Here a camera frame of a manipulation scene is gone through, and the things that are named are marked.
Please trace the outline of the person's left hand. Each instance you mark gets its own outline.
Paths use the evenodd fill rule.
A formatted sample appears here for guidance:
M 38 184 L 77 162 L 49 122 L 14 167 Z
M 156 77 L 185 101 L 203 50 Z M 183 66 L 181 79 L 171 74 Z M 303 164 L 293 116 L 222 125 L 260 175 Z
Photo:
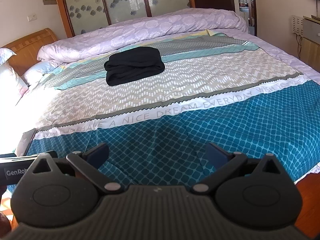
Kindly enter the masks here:
M 0 212 L 0 237 L 4 237 L 7 233 L 11 232 L 11 223 L 10 220 Z

